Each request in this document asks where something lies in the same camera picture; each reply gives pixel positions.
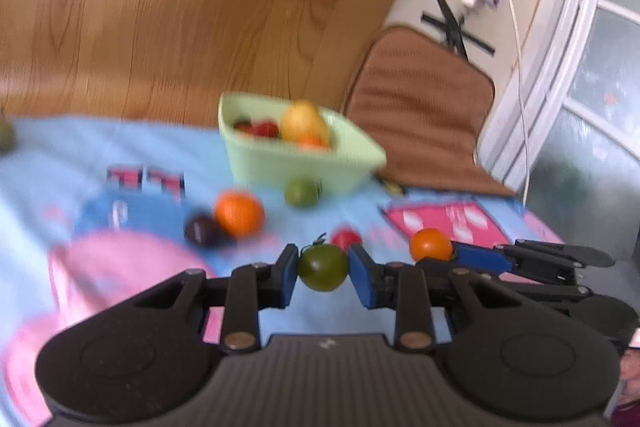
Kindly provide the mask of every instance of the yellow pear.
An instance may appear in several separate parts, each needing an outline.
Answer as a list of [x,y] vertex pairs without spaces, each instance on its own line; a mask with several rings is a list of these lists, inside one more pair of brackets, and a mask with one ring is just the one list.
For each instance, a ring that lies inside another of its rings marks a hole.
[[290,142],[317,136],[328,144],[330,134],[331,130],[322,119],[318,108],[308,100],[292,103],[280,122],[280,136]]

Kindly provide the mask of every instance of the ribbed gray panel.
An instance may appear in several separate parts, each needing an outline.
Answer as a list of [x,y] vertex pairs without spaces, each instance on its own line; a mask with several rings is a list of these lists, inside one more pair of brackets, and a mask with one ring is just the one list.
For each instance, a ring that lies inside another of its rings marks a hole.
[[[86,424],[55,419],[49,427]],[[430,357],[380,335],[272,337],[227,357],[190,402],[136,427],[514,427],[459,397]],[[600,417],[563,427],[605,427]]]

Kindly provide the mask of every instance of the light green plastic container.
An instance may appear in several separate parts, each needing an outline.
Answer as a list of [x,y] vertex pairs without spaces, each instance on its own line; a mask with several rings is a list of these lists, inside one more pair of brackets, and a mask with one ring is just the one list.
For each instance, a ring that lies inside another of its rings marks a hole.
[[353,190],[386,165],[385,151],[341,114],[321,108],[332,130],[331,152],[303,151],[282,140],[260,139],[233,129],[238,118],[280,122],[291,102],[244,92],[226,92],[218,105],[218,126],[236,183],[284,187],[293,178],[322,182],[326,192]]

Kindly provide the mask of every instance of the wooden panel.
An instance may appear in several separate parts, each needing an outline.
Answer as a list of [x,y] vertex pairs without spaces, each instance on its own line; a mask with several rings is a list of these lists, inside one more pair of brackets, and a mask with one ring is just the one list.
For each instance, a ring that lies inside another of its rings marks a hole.
[[0,0],[0,100],[204,125],[226,89],[338,107],[392,2]]

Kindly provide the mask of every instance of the brown chair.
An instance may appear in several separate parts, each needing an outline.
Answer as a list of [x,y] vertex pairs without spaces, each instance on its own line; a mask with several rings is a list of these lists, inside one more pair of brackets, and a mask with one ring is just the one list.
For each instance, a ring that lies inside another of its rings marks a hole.
[[396,27],[373,44],[343,110],[386,150],[382,178],[511,196],[474,162],[493,101],[494,83],[482,71],[424,35]]
[[338,107],[392,2],[0,0],[0,102],[202,125],[227,89]]

